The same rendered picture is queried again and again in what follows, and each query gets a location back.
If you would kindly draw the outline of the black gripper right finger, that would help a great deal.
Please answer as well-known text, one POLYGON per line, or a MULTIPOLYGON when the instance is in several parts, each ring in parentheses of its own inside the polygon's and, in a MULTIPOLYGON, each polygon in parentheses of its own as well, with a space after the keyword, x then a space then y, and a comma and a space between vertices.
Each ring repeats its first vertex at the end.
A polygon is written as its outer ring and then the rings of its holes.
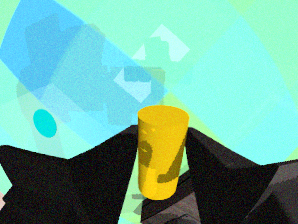
POLYGON ((185 148, 201 224, 247 224, 275 189, 298 184, 298 159, 257 164, 194 127, 185 148))

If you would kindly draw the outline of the yellow cylinder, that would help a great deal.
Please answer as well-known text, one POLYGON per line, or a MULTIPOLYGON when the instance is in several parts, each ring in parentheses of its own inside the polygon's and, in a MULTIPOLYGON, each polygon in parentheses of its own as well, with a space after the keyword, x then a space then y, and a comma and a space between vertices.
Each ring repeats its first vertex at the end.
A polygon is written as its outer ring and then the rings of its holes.
POLYGON ((188 124, 188 113, 169 105, 138 112, 138 190, 149 200, 176 192, 188 124))

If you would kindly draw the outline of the cyan circle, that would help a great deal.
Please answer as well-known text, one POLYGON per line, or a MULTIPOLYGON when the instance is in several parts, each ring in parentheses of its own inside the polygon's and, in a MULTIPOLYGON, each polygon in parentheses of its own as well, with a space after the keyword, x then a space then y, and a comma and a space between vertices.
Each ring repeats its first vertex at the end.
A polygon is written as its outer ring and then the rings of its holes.
POLYGON ((51 113, 45 111, 45 109, 37 109, 35 115, 33 115, 33 123, 37 131, 43 136, 52 137, 57 132, 56 121, 53 120, 51 113))

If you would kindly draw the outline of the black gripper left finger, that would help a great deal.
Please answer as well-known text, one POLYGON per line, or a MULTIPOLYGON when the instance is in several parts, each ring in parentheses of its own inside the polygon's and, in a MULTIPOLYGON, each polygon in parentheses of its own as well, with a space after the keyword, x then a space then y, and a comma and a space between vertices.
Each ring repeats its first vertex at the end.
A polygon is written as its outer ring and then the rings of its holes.
POLYGON ((118 224, 138 151, 138 125, 64 159, 0 145, 11 184, 68 202, 81 224, 118 224))

